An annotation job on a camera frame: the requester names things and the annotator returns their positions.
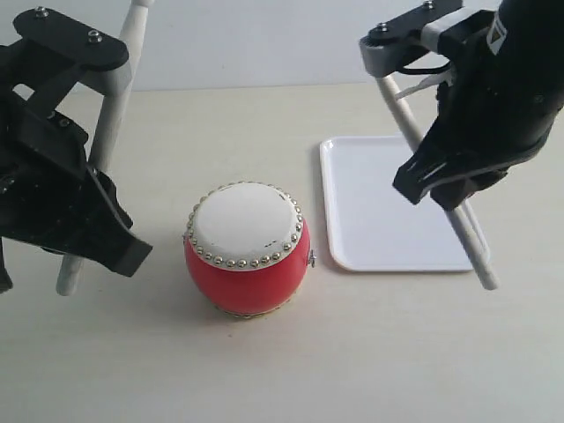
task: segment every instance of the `white table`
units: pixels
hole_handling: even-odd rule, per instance
[[[434,117],[432,94],[411,103],[424,124]],[[99,105],[78,94],[64,111],[91,130]],[[491,293],[472,274],[331,262],[318,145],[396,132],[375,85],[134,93],[111,175],[154,251],[131,279],[88,263],[63,298],[59,257],[6,242],[0,420],[562,421],[562,120],[535,160],[473,200],[501,277]],[[291,192],[319,257],[293,301],[245,322],[196,290],[181,237],[203,193],[240,179]]]

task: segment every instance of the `white wall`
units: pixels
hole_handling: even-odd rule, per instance
[[[0,42],[11,21],[38,0],[0,0]],[[501,0],[467,0],[494,8]],[[357,41],[381,20],[420,0],[157,0],[137,90],[304,85],[367,80]],[[45,0],[43,4],[119,34],[128,0]]]

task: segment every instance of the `red drum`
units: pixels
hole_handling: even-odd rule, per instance
[[[233,315],[280,307],[315,260],[296,201],[258,182],[233,183],[203,197],[189,216],[184,240],[194,282]]]

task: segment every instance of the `white metal rod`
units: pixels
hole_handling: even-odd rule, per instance
[[[106,96],[102,102],[100,116],[94,132],[89,163],[102,172],[106,172],[114,152],[115,141],[119,135],[123,117],[130,100],[131,87],[141,58],[145,27],[149,7],[155,0],[132,0],[123,22],[120,39],[125,42],[130,53],[131,81],[127,88],[118,95]],[[56,283],[60,295],[72,295],[77,290],[83,259],[67,255],[63,257],[61,270]]]
[[[407,101],[396,100],[395,96],[400,92],[396,81],[392,76],[388,76],[377,78],[376,83],[408,145],[413,151],[416,151],[423,140],[423,135]],[[482,286],[490,291],[497,289],[497,277],[485,254],[486,240],[470,205],[464,202],[454,211],[446,211],[446,215]]]

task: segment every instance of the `white tray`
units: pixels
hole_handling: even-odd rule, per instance
[[[335,137],[321,144],[330,252],[349,271],[470,271],[443,210],[391,185],[411,157],[403,137]],[[489,248],[477,227],[486,256]]]

